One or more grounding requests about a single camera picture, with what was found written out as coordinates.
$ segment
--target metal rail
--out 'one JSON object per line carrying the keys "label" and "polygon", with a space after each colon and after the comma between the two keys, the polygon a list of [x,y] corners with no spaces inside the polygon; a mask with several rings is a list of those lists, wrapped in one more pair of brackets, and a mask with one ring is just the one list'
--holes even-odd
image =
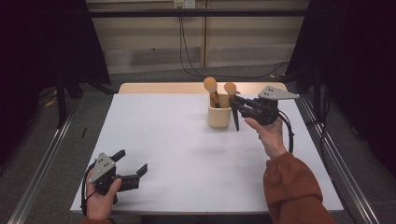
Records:
{"label": "metal rail", "polygon": [[[309,101],[309,99],[307,99],[306,96],[302,96],[301,99],[309,117],[312,120],[315,120],[316,116],[312,111],[313,106],[311,102]],[[315,128],[319,136],[321,136],[323,131],[323,124],[316,124]],[[353,202],[361,213],[361,217],[363,218],[364,222],[368,224],[379,223],[377,217],[375,216],[373,208],[371,207],[364,193],[361,191],[361,188],[359,187],[352,173],[350,173],[346,163],[344,162],[341,154],[338,151],[338,148],[335,146],[334,141],[331,139],[327,132],[323,136],[323,142],[327,152],[332,159],[332,162],[334,163],[335,168],[337,169],[339,175],[341,176],[341,179],[346,185],[349,195],[351,196]]]}
{"label": "metal rail", "polygon": [[7,224],[22,224],[26,220],[27,215],[29,214],[29,211],[35,201],[35,198],[44,183],[44,180],[50,169],[50,165],[55,158],[56,152],[58,151],[59,146],[64,140],[64,136],[66,135],[67,129],[69,128],[71,119],[76,113],[78,107],[78,100],[76,100],[71,107],[72,108],[69,116],[67,117],[62,127],[56,131],[51,143],[49,144],[47,152],[44,155],[43,160],[35,171],[35,175],[33,176],[29,186],[27,187],[27,190],[22,195],[20,201],[17,204],[17,207],[15,208]]}

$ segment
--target orange sleeve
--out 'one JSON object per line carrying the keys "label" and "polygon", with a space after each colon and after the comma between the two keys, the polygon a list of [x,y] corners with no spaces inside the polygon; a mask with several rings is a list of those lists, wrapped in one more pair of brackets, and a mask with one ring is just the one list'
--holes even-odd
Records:
{"label": "orange sleeve", "polygon": [[89,219],[87,217],[84,217],[79,224],[112,224],[113,222],[110,219],[106,219],[106,220],[92,220]]}
{"label": "orange sleeve", "polygon": [[275,224],[335,223],[314,174],[289,152],[267,162],[264,191]]}

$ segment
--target hand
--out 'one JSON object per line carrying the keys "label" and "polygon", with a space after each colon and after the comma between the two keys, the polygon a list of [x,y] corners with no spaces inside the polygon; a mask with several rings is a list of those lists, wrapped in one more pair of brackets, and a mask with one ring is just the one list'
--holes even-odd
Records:
{"label": "hand", "polygon": [[259,134],[265,148],[265,153],[267,153],[271,159],[287,152],[283,144],[283,122],[281,118],[277,118],[273,124],[266,126],[261,126],[259,122],[252,118],[246,118],[245,123]]}
{"label": "hand", "polygon": [[92,220],[105,220],[111,214],[114,196],[119,190],[122,180],[120,178],[114,180],[107,194],[101,195],[94,193],[96,191],[96,187],[94,184],[89,182],[91,174],[92,170],[88,173],[87,181],[85,183],[87,197],[93,193],[87,201],[87,217]]}

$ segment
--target white table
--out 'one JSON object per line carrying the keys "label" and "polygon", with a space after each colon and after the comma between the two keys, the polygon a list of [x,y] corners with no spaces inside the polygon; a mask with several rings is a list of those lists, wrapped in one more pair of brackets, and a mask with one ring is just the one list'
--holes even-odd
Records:
{"label": "white table", "polygon": [[[235,84],[242,96],[253,98],[268,83]],[[281,83],[271,85],[285,89]],[[219,93],[223,93],[222,86],[219,83]],[[138,215],[268,212],[262,175],[269,158],[258,135],[241,117],[239,132],[233,118],[226,129],[208,127],[207,103],[208,94],[202,83],[134,83],[121,87],[120,94],[113,98],[90,164],[100,152],[112,156],[125,149],[126,156],[117,162],[117,174],[134,174],[145,163],[148,172],[141,178],[139,189],[118,193],[119,202],[113,212]],[[330,211],[342,210],[295,102],[279,101],[279,109],[290,119],[295,133],[294,155],[312,169],[324,196],[324,206]],[[286,127],[284,130],[288,147]],[[78,191],[71,211],[81,212],[79,206]]]}

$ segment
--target black curtain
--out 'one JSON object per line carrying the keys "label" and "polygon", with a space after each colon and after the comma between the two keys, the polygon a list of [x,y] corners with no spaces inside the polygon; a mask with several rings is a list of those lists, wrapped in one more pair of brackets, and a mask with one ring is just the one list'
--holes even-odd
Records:
{"label": "black curtain", "polygon": [[60,72],[68,86],[81,82],[73,73],[110,83],[92,19],[71,11],[88,8],[84,0],[0,2],[0,164],[33,117],[38,94]]}
{"label": "black curtain", "polygon": [[332,98],[396,176],[396,5],[375,0],[311,0],[333,17],[305,18],[287,75],[306,91],[318,72]]}

